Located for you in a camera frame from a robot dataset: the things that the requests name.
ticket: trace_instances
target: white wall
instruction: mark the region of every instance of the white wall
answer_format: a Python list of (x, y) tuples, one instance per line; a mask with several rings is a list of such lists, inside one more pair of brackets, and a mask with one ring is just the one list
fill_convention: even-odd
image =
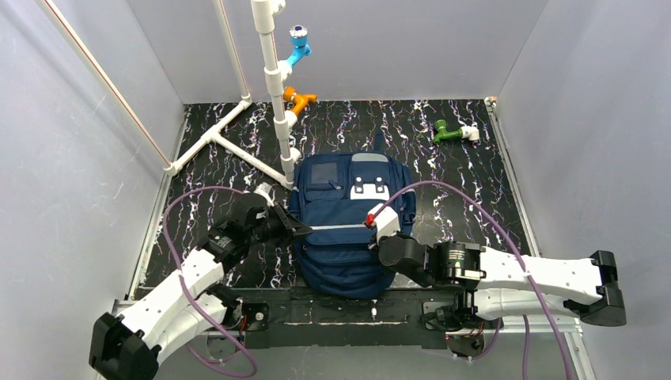
[[(128, 0), (180, 99), (239, 101), (209, 0)], [(289, 28), (313, 54), (288, 86), (322, 100), (497, 95), (547, 0), (288, 0), (275, 18), (281, 58)], [(249, 0), (225, 1), (252, 96), (269, 100)]]
[(499, 98), (542, 253), (616, 254), (627, 326), (585, 326), (601, 379), (671, 373), (669, 99), (668, 0), (551, 0)]
[[(169, 154), (183, 107), (128, 4), (56, 3)], [(162, 161), (35, 2), (0, 0), (0, 115), (0, 377), (93, 378)]]

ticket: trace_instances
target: metal edge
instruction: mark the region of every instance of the metal edge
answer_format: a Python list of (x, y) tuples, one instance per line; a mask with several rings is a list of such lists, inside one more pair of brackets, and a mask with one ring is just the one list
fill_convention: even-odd
[[(499, 123), (499, 116), (496, 114), (496, 97), (487, 97), (485, 98), (485, 106), (487, 107), (487, 113), (489, 114), (489, 119), (491, 121), (492, 130), (494, 131), (494, 136), (499, 145), (499, 154), (503, 160), (503, 165), (506, 168), (506, 173), (508, 174), (508, 182), (510, 183), (510, 189), (513, 192), (513, 197), (515, 198), (515, 203), (517, 204), (517, 210), (520, 214), (520, 219), (522, 222), (522, 228), (525, 231), (526, 239), (529, 244), (529, 250), (531, 255), (535, 257), (541, 257), (540, 251), (538, 249), (538, 244), (536, 243), (536, 235), (533, 234), (531, 224), (526, 214), (526, 209), (522, 203), (521, 194), (519, 187), (517, 186), (517, 177), (515, 175), (515, 170), (510, 160), (510, 155), (508, 153), (508, 147), (506, 145), (506, 137), (503, 134), (501, 125)], [(580, 320), (574, 318), (574, 323), (578, 326), (577, 332), (566, 332), (563, 329), (559, 329), (560, 332), (564, 333), (564, 338), (567, 341), (569, 352), (571, 352), (571, 360), (573, 361), (573, 367), (575, 368), (578, 378), (580, 380), (596, 380), (594, 370), (592, 368), (592, 363), (589, 361), (589, 356), (587, 355), (587, 350), (585, 348), (585, 343), (582, 341), (582, 327), (580, 326)]]
[[(190, 108), (187, 106), (184, 110), (184, 122), (182, 123), (179, 132), (177, 133), (177, 139), (175, 145), (172, 147), (172, 153), (170, 154), (170, 161), (174, 162), (180, 156), (180, 148), (182, 145), (182, 139), (184, 138), (184, 132), (187, 128), (188, 117), (191, 115)], [(151, 212), (151, 218), (149, 226), (145, 232), (145, 239), (142, 242), (142, 248), (140, 250), (140, 256), (138, 258), (138, 263), (135, 265), (135, 272), (133, 273), (133, 280), (128, 289), (128, 299), (133, 299), (135, 291), (138, 289), (140, 284), (140, 279), (144, 276), (151, 258), (151, 250), (154, 247), (154, 239), (156, 237), (156, 229), (158, 228), (159, 222), (161, 221), (161, 216), (163, 215), (163, 206), (165, 206), (165, 201), (168, 198), (168, 190), (170, 189), (170, 182), (172, 177), (168, 174), (163, 174), (163, 179), (161, 180), (161, 185), (158, 188), (158, 194), (156, 195), (156, 202), (154, 202), (154, 209)]]

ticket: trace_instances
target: marble pattern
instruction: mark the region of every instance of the marble pattern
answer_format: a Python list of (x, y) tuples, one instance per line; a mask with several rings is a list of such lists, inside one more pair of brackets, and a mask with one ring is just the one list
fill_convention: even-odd
[[(222, 118), (234, 104), (194, 104), (188, 108), (188, 124), (182, 152)], [(436, 120), (445, 119), (449, 129), (477, 123), (481, 141), (433, 144)], [(378, 131), (385, 137), (384, 152), (410, 168), (413, 180), (438, 180), (459, 187), (490, 212), (517, 242), (523, 253), (528, 247), (499, 147), (491, 130), (484, 102), (468, 101), (320, 101), (311, 104), (294, 127), (292, 143), (304, 155), (321, 152), (351, 152), (371, 149)], [(281, 172), (279, 147), (268, 103), (253, 104), (222, 134)], [(203, 148), (172, 180), (168, 202), (182, 193), (206, 185), (225, 185), (253, 190), (261, 182), (272, 183), (256, 169), (215, 144)], [(288, 192), (273, 184), (272, 196), (284, 202)], [(417, 218), (413, 235), (422, 243), (456, 239), (474, 241), (506, 250), (491, 224), (483, 221), (459, 196), (433, 186), (417, 191)], [(184, 256), (230, 208), (226, 192), (204, 192), (192, 196), (173, 210), (169, 229)], [(172, 270), (171, 259), (161, 234), (142, 278), (139, 292), (155, 287)], [(232, 287), (290, 287), (304, 283), (295, 257), (288, 249), (253, 249), (225, 281)], [(407, 280), (394, 286), (405, 287)]]

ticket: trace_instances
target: backpack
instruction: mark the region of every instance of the backpack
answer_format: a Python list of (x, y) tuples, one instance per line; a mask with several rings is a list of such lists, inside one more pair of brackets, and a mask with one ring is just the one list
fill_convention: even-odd
[[(376, 298), (394, 280), (369, 249), (375, 229), (364, 221), (370, 209), (384, 203), (412, 181), (410, 171), (384, 154), (316, 154), (296, 169), (288, 211), (313, 228), (294, 245), (307, 284), (317, 291), (346, 298)], [(412, 232), (415, 193), (406, 192), (390, 205), (403, 234)]]

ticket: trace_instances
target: orange valve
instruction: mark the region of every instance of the orange valve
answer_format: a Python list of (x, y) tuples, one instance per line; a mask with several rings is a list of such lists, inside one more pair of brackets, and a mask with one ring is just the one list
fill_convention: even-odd
[(308, 103), (313, 103), (317, 100), (317, 95), (314, 93), (306, 93), (301, 95), (300, 93), (296, 92), (294, 87), (289, 86), (284, 90), (282, 99), (284, 99), (284, 101), (293, 101), (294, 107), (291, 109), (291, 112), (298, 116), (298, 114), (301, 113), (303, 108), (305, 108)]

